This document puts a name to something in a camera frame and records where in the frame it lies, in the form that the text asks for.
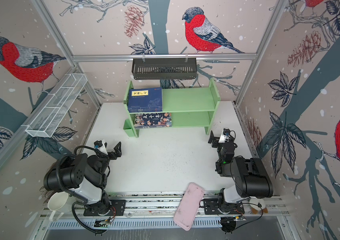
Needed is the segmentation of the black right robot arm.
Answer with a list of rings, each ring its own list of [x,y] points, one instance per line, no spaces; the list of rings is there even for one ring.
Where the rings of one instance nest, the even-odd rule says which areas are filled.
[[[203,200],[206,215],[243,215],[243,201],[273,196],[273,186],[262,161],[235,155],[237,144],[232,132],[223,129],[220,137],[210,132],[208,143],[218,154],[215,171],[221,177],[232,179],[234,185],[221,189],[216,199]]]

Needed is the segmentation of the colourful illustrated thick book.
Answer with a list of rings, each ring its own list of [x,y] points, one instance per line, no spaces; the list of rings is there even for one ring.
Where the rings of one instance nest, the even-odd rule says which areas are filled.
[[[136,114],[134,127],[136,129],[169,128],[172,127],[172,117],[170,113]]]

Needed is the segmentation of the pink plastic tray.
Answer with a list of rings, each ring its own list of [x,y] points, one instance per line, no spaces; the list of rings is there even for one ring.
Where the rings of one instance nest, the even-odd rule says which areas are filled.
[[[174,223],[185,231],[189,231],[203,199],[204,189],[195,183],[190,183],[179,203],[173,217]]]

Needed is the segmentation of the small plush toy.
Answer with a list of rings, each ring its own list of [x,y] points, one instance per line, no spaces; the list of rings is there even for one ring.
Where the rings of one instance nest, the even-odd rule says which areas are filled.
[[[250,198],[249,202],[252,214],[267,214],[268,209],[264,199]]]

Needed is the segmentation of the black hanging basket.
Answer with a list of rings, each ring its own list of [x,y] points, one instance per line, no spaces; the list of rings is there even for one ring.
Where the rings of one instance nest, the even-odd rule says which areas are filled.
[[[196,58],[134,59],[135,80],[192,80],[197,77]]]

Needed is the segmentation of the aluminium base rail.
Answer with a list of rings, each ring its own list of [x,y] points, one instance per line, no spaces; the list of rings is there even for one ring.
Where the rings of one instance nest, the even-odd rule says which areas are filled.
[[[181,195],[155,196],[118,196],[112,198],[117,213],[111,216],[84,216],[84,209],[76,209],[77,217],[88,227],[99,230],[135,230],[177,228],[173,218],[181,202]],[[289,216],[281,198],[265,200],[265,210],[256,212],[253,204],[243,201],[228,214],[218,209],[217,196],[208,194],[199,203],[193,228],[219,228],[225,220],[250,222],[251,218],[276,217],[285,221]]]

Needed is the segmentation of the green wooden shelf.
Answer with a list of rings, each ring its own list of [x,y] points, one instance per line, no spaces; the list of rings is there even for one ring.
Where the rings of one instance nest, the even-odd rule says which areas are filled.
[[[127,119],[134,126],[136,114],[150,113],[129,113],[128,96],[130,89],[134,89],[132,82],[129,82],[123,104],[128,114]],[[206,88],[163,89],[163,111],[155,113],[170,113],[172,127],[174,128],[204,128],[208,135],[220,100],[215,81],[210,79]]]

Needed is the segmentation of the white mug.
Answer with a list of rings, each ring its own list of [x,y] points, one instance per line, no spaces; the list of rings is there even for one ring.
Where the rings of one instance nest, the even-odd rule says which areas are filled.
[[[71,211],[69,206],[69,194],[65,192],[55,193],[48,202],[48,208],[51,211],[49,221],[59,220],[64,214]]]

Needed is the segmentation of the small green pen box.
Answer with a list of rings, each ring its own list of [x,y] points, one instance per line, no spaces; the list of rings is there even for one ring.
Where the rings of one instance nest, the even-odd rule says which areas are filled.
[[[123,129],[129,137],[137,138],[139,136],[134,126],[132,126],[131,121],[128,119],[125,120]]]

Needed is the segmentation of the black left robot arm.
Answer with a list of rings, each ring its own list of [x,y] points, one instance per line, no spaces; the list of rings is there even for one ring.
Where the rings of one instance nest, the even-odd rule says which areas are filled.
[[[84,216],[123,216],[125,200],[110,200],[106,192],[111,173],[110,161],[122,156],[122,143],[110,152],[103,140],[93,147],[78,146],[71,155],[65,155],[53,164],[44,177],[47,191],[66,192],[84,203]]]

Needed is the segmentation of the blue book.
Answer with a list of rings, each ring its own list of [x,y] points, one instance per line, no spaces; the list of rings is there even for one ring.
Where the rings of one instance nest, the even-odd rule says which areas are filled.
[[[154,108],[128,108],[129,113],[155,113],[162,112],[162,107],[154,107]]]
[[[163,107],[162,88],[130,89],[128,108]]]

